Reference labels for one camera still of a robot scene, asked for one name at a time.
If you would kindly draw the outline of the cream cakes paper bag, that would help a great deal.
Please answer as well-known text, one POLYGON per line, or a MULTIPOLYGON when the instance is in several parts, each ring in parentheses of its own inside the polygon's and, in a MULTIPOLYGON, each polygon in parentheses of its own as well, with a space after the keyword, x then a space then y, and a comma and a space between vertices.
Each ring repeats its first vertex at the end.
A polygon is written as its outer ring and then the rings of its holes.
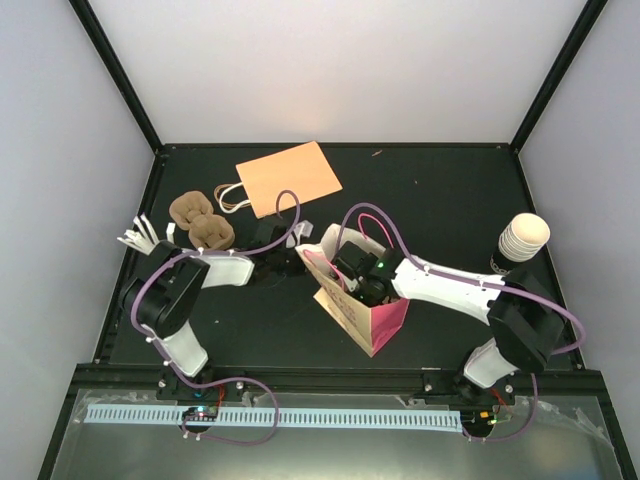
POLYGON ((366 254, 383 254, 377 241, 351 228, 341 230, 335 223, 327 227, 319 243, 302 244, 296 252, 319 284, 314 299, 372 357, 402 328, 409 301, 384 295, 378 304, 366 302, 355 280, 338 270, 337 252, 347 242, 366 254))

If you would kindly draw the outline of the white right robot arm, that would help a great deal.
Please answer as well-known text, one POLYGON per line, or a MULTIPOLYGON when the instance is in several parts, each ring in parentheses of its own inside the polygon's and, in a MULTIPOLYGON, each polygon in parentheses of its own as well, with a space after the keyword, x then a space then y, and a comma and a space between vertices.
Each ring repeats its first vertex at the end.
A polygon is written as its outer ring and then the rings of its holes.
POLYGON ((406 256, 398 248, 368 252, 352 241, 339 247, 331 263, 352 282, 355 299, 367 306, 384 300, 424 301, 489 327, 491 338, 469 352, 453 377, 457 396, 467 403, 479 402, 517 371, 544 372, 565 327, 546 290, 526 271, 477 274, 406 256))

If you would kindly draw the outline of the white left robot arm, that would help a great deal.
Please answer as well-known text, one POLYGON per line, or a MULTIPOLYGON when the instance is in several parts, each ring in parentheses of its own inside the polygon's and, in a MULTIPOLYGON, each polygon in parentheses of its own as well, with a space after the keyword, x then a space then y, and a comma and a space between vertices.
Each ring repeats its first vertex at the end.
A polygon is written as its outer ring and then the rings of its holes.
POLYGON ((258 222, 251 254, 242 251, 202 255, 193 252, 162 272, 138 294, 145 283, 167 261, 184 250, 171 240, 158 240, 142 250, 146 259, 141 270, 131 277, 120 293, 119 305, 126 315, 137 306, 136 321, 149 343, 157 341, 165 362, 181 372, 179 386, 193 399, 207 397, 214 388, 215 376, 205 365, 208 354, 201 346, 189 323, 190 314, 200 291, 218 286, 252 285, 270 274, 293 277, 301 275, 305 266, 295 248, 311 236, 313 224, 299 221, 290 227, 277 216, 258 222))

